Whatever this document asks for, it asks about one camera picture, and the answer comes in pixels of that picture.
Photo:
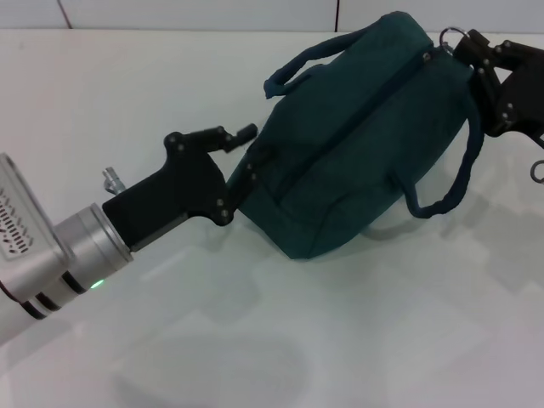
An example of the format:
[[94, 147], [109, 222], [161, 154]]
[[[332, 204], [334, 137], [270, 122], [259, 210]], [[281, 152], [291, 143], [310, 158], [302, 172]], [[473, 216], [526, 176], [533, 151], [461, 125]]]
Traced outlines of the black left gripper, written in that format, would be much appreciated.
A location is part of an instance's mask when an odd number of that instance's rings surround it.
[[274, 149], [250, 146], [227, 182], [210, 153], [229, 153], [257, 136], [253, 123], [236, 134], [221, 126], [170, 133], [164, 139], [163, 166], [105, 202], [102, 210], [132, 252], [189, 218], [208, 218], [217, 226], [230, 224], [255, 189], [260, 170], [274, 157]]

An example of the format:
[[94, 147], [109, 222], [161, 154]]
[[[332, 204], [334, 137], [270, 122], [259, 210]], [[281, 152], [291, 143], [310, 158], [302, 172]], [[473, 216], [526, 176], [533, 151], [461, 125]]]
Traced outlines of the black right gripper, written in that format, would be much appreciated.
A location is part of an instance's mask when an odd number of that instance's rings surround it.
[[[509, 40], [492, 46], [471, 30], [453, 56], [473, 67], [470, 88], [484, 132], [491, 137], [518, 132], [544, 150], [544, 49]], [[496, 67], [510, 72], [503, 82]]]

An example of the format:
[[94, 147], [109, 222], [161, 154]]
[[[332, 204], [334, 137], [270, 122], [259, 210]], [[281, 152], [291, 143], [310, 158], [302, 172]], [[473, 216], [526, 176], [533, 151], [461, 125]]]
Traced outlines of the dark teal fabric lunch bag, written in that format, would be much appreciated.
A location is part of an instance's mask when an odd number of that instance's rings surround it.
[[307, 48], [263, 85], [270, 154], [242, 206], [289, 258], [335, 250], [404, 199], [419, 219], [465, 196], [484, 142], [471, 70], [405, 12]]

